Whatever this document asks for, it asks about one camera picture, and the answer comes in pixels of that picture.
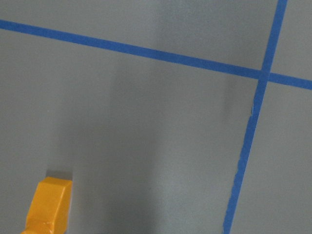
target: blue tape line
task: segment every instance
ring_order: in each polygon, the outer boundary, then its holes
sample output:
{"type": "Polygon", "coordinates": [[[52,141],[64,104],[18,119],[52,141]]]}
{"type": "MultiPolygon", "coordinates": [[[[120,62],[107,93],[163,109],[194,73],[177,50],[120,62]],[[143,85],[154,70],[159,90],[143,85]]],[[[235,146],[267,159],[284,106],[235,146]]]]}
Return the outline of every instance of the blue tape line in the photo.
{"type": "Polygon", "coordinates": [[[80,45],[87,45],[96,48],[112,50],[116,52],[126,53],[130,55],[136,55],[146,57],[150,59],[157,59],[166,62],[172,62],[182,64],[191,67],[197,67],[217,72],[223,72],[231,75],[237,75],[242,77],[249,77],[258,79],[261,76],[261,72],[255,69],[234,66],[221,62],[215,62],[200,58],[193,58],[184,55],[178,55],[174,53],[163,52],[154,49],[148,49],[144,47],[123,44],[119,42],[97,39],[73,33],[66,33],[62,31],[41,28],[21,23],[15,23],[5,20],[0,20],[0,28],[10,30],[19,33],[26,33],[30,35],[40,36],[44,38],[56,39],[61,41],[72,42],[80,45]]]}
{"type": "Polygon", "coordinates": [[[223,222],[223,233],[230,234],[231,227],[233,224],[234,214],[237,207],[237,202],[240,194],[240,190],[243,183],[244,174],[247,167],[247,162],[249,154],[251,151],[255,130],[257,127],[260,110],[267,87],[274,54],[277,47],[278,37],[281,30],[285,10],[286,10],[287,0],[279,0],[277,3],[273,24],[269,36],[269,41],[266,49],[266,53],[263,59],[262,76],[259,77],[258,85],[255,91],[255,96],[253,99],[253,111],[249,118],[247,129],[244,137],[243,147],[240,153],[240,159],[238,161],[237,173],[234,177],[234,183],[232,187],[231,197],[229,199],[228,207],[223,222]]]}
{"type": "Polygon", "coordinates": [[[298,88],[312,90],[312,80],[300,79],[296,77],[290,77],[290,76],[280,75],[276,73],[271,73],[269,77],[269,81],[278,83],[278,84],[285,84],[285,85],[290,85],[290,86],[294,86],[298,88]]]}
{"type": "Polygon", "coordinates": [[[238,169],[234,178],[232,194],[228,203],[226,216],[223,222],[224,234],[229,234],[231,227],[232,227],[234,214],[235,214],[236,206],[237,206],[237,201],[238,201],[240,189],[241,189],[243,178],[244,178],[244,174],[245,174],[245,170],[246,170],[246,166],[247,166],[247,162],[249,158],[249,153],[251,150],[251,145],[253,143],[254,133],[255,133],[256,126],[257,126],[266,87],[267,87],[267,82],[265,80],[259,80],[257,88],[256,88],[254,100],[253,100],[252,115],[250,116],[248,124],[247,124],[244,144],[240,153],[240,159],[238,161],[238,166],[237,166],[238,169]]]}
{"type": "Polygon", "coordinates": [[[267,44],[267,49],[262,63],[262,71],[269,73],[273,64],[273,58],[277,47],[278,36],[281,31],[283,18],[287,6],[287,0],[279,0],[273,19],[271,33],[267,44]]]}

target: blue painter's tape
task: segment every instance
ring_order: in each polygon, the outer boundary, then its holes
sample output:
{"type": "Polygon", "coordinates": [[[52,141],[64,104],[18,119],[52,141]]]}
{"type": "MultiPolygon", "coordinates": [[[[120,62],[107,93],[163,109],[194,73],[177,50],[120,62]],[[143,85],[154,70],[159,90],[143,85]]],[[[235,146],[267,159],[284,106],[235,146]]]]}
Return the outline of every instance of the blue painter's tape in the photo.
{"type": "Polygon", "coordinates": [[[278,84],[285,84],[285,85],[290,85],[290,86],[294,86],[298,88],[312,90],[312,80],[300,79],[296,77],[289,77],[285,75],[271,73],[269,77],[269,81],[278,83],[278,84]]]}
{"type": "Polygon", "coordinates": [[[159,50],[129,45],[129,44],[123,44],[119,42],[104,40],[104,39],[97,39],[82,35],[77,35],[73,33],[66,33],[62,31],[47,29],[47,28],[41,28],[21,23],[15,23],[5,20],[0,20],[0,28],[5,30],[10,30],[14,32],[20,32],[20,33],[26,33],[30,35],[50,38],[50,39],[56,39],[61,41],[67,41],[71,43],[86,45],[86,46],[92,46],[96,48],[106,49],[106,50],[112,50],[116,52],[126,53],[130,55],[136,55],[141,57],[146,57],[150,59],[157,59],[161,61],[166,62],[172,62],[177,64],[182,64],[186,66],[191,67],[197,67],[217,72],[223,72],[227,74],[242,76],[242,77],[248,77],[248,78],[254,78],[259,79],[261,76],[261,71],[240,67],[240,66],[234,66],[230,64],[225,64],[221,62],[215,62],[200,58],[194,58],[184,55],[178,55],[174,53],[168,53],[163,52],[159,50]]]}
{"type": "Polygon", "coordinates": [[[240,153],[240,159],[238,161],[237,173],[234,177],[234,183],[232,187],[231,197],[228,203],[226,214],[223,222],[223,233],[230,234],[231,227],[233,224],[234,214],[237,207],[237,202],[240,194],[240,190],[243,183],[246,166],[251,151],[254,134],[257,126],[257,122],[260,115],[260,110],[267,87],[274,54],[277,47],[279,33],[282,27],[282,22],[286,10],[287,0],[279,0],[277,3],[273,24],[269,36],[269,41],[266,49],[266,53],[263,59],[262,76],[259,77],[258,85],[256,88],[255,96],[253,99],[253,114],[250,116],[247,129],[245,133],[243,147],[240,153]]]}
{"type": "Polygon", "coordinates": [[[273,64],[273,58],[276,51],[278,37],[281,31],[286,6],[287,0],[279,0],[277,3],[267,49],[262,63],[262,71],[266,73],[270,72],[273,64]]]}
{"type": "Polygon", "coordinates": [[[254,133],[255,133],[256,126],[257,126],[266,86],[267,86],[267,82],[265,80],[258,81],[258,85],[255,91],[255,96],[253,99],[253,111],[247,124],[244,144],[240,153],[240,159],[238,161],[238,169],[237,169],[237,173],[234,178],[234,184],[232,187],[232,194],[231,194],[228,208],[226,211],[226,215],[224,218],[224,223],[223,223],[224,234],[229,234],[231,227],[232,227],[232,222],[233,222],[234,214],[236,211],[237,201],[238,201],[240,189],[241,189],[242,182],[243,182],[243,178],[244,178],[244,174],[245,174],[245,170],[246,170],[246,166],[247,166],[247,162],[249,158],[249,153],[250,153],[251,146],[253,143],[254,133]]]}

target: yellow object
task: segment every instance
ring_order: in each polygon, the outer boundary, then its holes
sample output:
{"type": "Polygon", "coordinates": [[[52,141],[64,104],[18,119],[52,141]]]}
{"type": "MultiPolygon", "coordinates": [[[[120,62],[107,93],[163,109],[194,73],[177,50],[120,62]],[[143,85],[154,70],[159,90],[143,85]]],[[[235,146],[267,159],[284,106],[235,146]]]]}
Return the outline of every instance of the yellow object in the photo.
{"type": "Polygon", "coordinates": [[[47,177],[36,189],[21,234],[64,234],[72,190],[72,181],[47,177]]]}

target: yellow plastic tool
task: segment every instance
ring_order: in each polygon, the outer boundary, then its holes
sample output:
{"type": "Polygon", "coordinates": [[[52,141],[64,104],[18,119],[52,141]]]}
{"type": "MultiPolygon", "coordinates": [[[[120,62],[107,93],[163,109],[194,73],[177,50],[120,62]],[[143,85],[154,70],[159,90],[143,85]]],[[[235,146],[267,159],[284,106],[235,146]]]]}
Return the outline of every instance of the yellow plastic tool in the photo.
{"type": "Polygon", "coordinates": [[[47,177],[36,189],[21,234],[64,234],[67,229],[72,181],[47,177]]]}

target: gray painted surface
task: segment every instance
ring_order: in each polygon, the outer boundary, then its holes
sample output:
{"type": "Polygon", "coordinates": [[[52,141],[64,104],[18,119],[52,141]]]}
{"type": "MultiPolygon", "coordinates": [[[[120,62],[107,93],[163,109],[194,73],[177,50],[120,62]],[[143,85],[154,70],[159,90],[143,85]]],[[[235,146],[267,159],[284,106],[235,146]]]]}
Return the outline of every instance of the gray painted surface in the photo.
{"type": "Polygon", "coordinates": [[[222,232],[256,80],[7,31],[1,44],[5,232],[47,171],[72,173],[68,234],[222,232]]]}
{"type": "Polygon", "coordinates": [[[276,3],[6,0],[0,18],[260,69],[276,3]]]}
{"type": "Polygon", "coordinates": [[[312,80],[312,5],[288,1],[272,72],[312,80]]]}
{"type": "MultiPolygon", "coordinates": [[[[0,19],[260,69],[276,0],[1,1],[0,19]]],[[[273,72],[312,79],[311,4],[273,72]]],[[[0,30],[1,232],[72,178],[68,234],[222,233],[256,81],[0,30]]],[[[269,83],[232,234],[308,234],[311,91],[269,83]]]]}
{"type": "Polygon", "coordinates": [[[266,91],[231,234],[310,234],[312,92],[266,91]]]}

